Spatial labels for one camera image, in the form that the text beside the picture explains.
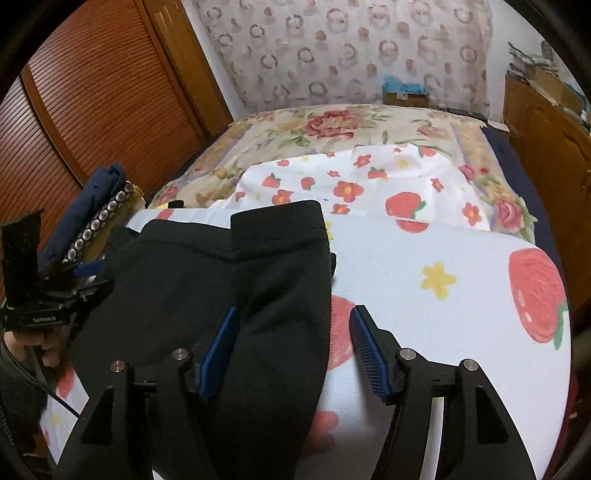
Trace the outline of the person's left hand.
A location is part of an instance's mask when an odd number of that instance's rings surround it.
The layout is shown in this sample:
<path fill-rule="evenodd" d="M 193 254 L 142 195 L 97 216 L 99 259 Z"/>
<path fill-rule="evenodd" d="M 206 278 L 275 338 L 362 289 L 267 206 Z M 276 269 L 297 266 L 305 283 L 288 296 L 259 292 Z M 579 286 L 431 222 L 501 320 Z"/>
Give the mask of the person's left hand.
<path fill-rule="evenodd" d="M 36 347 L 42 351 L 41 362 L 45 367 L 57 368 L 61 363 L 64 339 L 60 329 L 53 329 L 49 333 L 9 331 L 3 339 L 10 353 L 21 363 L 27 361 L 28 349 Z"/>

